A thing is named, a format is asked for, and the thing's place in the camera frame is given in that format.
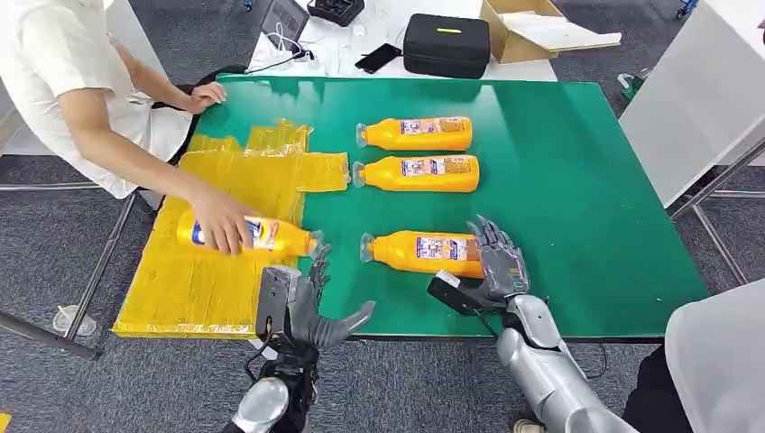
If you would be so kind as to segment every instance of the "silver robotic arm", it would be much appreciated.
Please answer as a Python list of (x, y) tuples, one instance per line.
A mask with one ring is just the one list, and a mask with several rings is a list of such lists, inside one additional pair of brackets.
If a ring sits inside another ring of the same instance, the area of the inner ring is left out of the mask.
[(329, 281), (325, 274), (329, 250), (329, 245), (322, 247), (307, 276), (286, 266), (263, 269), (256, 330), (263, 348), (268, 345), (279, 355), (265, 362), (257, 378), (247, 367), (254, 384), (224, 433), (309, 431), (309, 408), (318, 396), (319, 351), (345, 341), (369, 321), (374, 310), (374, 302), (367, 301), (342, 320), (318, 314)]
[(505, 328), (497, 338), (497, 354), (548, 432), (636, 433), (605, 408), (560, 337), (547, 304), (529, 294), (521, 249), (493, 222), (478, 218), (480, 228), (468, 225), (481, 255), (484, 283), (469, 289), (442, 271), (429, 293), (464, 315), (502, 315)]

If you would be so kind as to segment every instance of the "green table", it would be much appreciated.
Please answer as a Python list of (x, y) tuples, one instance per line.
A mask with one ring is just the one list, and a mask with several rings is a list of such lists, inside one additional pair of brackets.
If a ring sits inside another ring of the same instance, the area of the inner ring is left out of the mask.
[[(596, 84), (242, 76), (220, 81), (228, 101), (205, 113), (199, 134), (233, 135), (244, 144), (252, 124), (285, 117), (316, 128), (311, 151), (348, 152), (350, 161), (390, 154), (356, 148), (357, 123), (446, 115), (473, 120), (469, 153), (481, 162), (481, 184), (472, 194), (351, 186), (307, 196), (303, 226), (324, 230), (333, 246), (332, 281), (321, 312), (339, 318), (376, 300), (363, 335), (488, 335), (477, 318), (460, 317), (427, 294), (430, 275), (360, 263), (358, 255), (363, 232), (468, 233), (465, 221), (476, 213), (494, 220), (523, 248), (531, 292), (549, 299), (565, 337), (663, 336), (674, 309), (708, 296)], [(305, 270), (308, 264), (300, 266)]]

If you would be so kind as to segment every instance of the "black case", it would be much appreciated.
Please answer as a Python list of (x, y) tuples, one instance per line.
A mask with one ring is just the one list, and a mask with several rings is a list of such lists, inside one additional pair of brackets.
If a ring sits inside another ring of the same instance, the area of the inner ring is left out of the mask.
[(347, 27), (361, 11), (364, 0), (317, 0), (308, 4), (309, 14)]
[(404, 36), (404, 68), (416, 74), (480, 78), (491, 55), (483, 20), (414, 14)]

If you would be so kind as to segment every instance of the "white cloth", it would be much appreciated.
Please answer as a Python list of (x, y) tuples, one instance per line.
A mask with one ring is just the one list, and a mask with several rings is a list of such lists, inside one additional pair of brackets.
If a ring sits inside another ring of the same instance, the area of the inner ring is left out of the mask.
[(765, 280), (685, 305), (667, 366), (695, 433), (765, 431)]
[(56, 97), (79, 88), (110, 90), (112, 129), (163, 161), (189, 131), (191, 114), (152, 110), (154, 101), (134, 89), (107, 34), (103, 0), (4, 0), (0, 59), (0, 77), (30, 129), (117, 198), (136, 186), (80, 156)]

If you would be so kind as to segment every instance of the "bottle label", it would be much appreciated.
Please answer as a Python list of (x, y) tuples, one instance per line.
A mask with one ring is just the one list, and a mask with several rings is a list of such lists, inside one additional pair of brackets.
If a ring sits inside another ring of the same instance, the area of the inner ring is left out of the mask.
[(401, 161), (401, 175), (422, 176), (423, 174), (469, 173), (470, 164), (465, 156), (444, 156), (437, 158), (405, 158)]
[(464, 117), (435, 117), (432, 119), (407, 119), (401, 121), (401, 133), (404, 135), (458, 133), (464, 130)]
[[(272, 249), (276, 243), (276, 234), (279, 232), (279, 222), (273, 221), (270, 224), (261, 219), (246, 218), (244, 224), (247, 230), (253, 235), (253, 248)], [(205, 244), (205, 232), (199, 222), (194, 223), (194, 229), (191, 230), (191, 242), (197, 245)]]
[(475, 240), (430, 236), (417, 238), (417, 258), (460, 262), (479, 260)]

